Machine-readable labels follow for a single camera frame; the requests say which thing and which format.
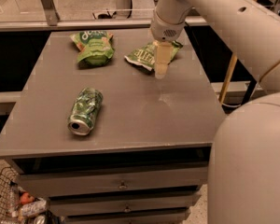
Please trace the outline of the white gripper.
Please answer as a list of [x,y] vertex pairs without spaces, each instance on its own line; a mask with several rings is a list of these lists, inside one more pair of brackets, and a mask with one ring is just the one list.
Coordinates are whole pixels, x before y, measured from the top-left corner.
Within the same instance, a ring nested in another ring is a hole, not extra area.
[[174,41],[179,38],[185,19],[184,13],[164,12],[161,14],[157,10],[153,13],[150,30],[154,39],[158,40],[154,42],[154,70],[157,79],[165,77],[171,61],[172,45],[164,41]]

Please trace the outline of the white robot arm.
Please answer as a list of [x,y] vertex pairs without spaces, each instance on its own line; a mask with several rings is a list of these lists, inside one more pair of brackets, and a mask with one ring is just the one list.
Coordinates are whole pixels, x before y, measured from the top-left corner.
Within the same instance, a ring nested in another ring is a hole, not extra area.
[[208,224],[280,224],[280,17],[253,0],[158,0],[151,32],[180,36],[191,10],[240,62],[231,83],[258,97],[219,125],[208,166]]

